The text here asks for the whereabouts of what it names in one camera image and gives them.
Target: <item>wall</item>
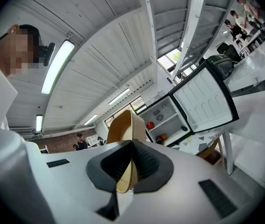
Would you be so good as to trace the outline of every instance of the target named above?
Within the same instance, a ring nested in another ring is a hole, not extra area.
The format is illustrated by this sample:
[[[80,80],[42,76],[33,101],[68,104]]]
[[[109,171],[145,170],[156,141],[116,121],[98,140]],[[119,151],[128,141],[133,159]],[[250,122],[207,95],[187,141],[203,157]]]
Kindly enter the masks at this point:
[[[108,128],[105,125],[104,120],[101,121],[101,122],[99,122],[98,124],[96,124],[95,131],[96,131],[96,133],[97,133],[98,136],[100,136],[104,140],[107,139]]]
[[[81,131],[82,135],[86,138],[96,134],[94,129]],[[74,151],[73,144],[77,143],[77,133],[71,133],[63,136],[33,140],[39,146],[39,149],[45,148],[47,145],[50,154],[63,153]]]
[[[156,65],[155,69],[154,84],[140,93],[146,105],[151,105],[173,88],[173,85],[166,79],[168,77],[166,72],[159,65]]]

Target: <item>refrigerator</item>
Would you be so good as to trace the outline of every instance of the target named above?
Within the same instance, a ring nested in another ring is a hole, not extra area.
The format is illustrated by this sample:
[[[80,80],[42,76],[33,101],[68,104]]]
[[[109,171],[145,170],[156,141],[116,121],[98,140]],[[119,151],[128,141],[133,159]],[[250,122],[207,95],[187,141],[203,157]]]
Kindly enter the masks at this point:
[[[219,71],[208,61],[197,67],[165,96],[138,113],[154,123],[146,133],[156,143],[165,134],[163,145],[172,147],[190,135],[223,126],[239,119],[230,92]]]

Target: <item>fluorescent light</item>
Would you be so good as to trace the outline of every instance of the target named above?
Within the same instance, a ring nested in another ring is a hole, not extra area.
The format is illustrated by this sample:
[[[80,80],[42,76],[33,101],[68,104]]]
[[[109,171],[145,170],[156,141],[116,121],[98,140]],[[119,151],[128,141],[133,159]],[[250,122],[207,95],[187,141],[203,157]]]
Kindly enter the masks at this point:
[[[91,122],[92,119],[94,119],[97,116],[97,114],[93,115],[84,125],[87,125]]]
[[[54,83],[54,80],[57,77],[59,70],[61,69],[62,65],[64,64],[65,60],[74,49],[75,45],[68,40],[65,40],[58,50],[56,56],[54,57],[51,66],[48,69],[46,74],[43,87],[41,90],[42,94],[49,94]]]
[[[36,118],[36,132],[40,132],[42,129],[43,115],[38,114]]]
[[[124,94],[126,94],[130,89],[126,89],[124,90],[120,95],[118,95],[116,98],[114,98],[111,102],[109,102],[108,104],[111,105],[112,103],[114,103],[117,99],[119,99],[121,96],[123,96]]]

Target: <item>beige chair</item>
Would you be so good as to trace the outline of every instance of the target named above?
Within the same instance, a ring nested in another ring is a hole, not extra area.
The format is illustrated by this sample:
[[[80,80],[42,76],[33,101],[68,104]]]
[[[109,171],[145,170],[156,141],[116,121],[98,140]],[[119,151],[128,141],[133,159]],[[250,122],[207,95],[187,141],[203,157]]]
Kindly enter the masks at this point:
[[[213,144],[207,150],[205,150],[203,153],[199,154],[198,156],[200,158],[203,158],[203,159],[207,158],[214,151],[214,149],[215,149],[215,147],[216,147],[217,144],[218,144],[218,146],[220,148],[221,158],[214,165],[216,165],[217,163],[219,163],[220,161],[222,161],[222,168],[225,171],[224,155],[223,155],[223,152],[222,152],[222,144],[221,144],[220,138],[216,139],[213,142]]]
[[[106,144],[133,139],[138,139],[141,142],[146,141],[145,122],[131,110],[125,110],[111,123]],[[117,191],[120,193],[126,193],[136,184],[136,166],[131,160],[123,176],[117,183]]]

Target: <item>black shirt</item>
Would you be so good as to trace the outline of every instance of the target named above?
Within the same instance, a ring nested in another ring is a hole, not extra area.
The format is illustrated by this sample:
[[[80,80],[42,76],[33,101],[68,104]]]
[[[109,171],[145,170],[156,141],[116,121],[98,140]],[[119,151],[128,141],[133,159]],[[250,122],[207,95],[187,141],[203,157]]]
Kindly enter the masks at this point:
[[[230,28],[230,33],[234,39],[236,39],[236,36],[238,34],[241,34],[242,35],[241,38],[244,40],[248,37],[246,34],[242,32],[241,28],[237,25],[234,25],[233,28]]]
[[[76,146],[76,150],[83,150],[83,149],[87,149],[87,142],[82,141],[82,142],[77,142],[77,146]]]

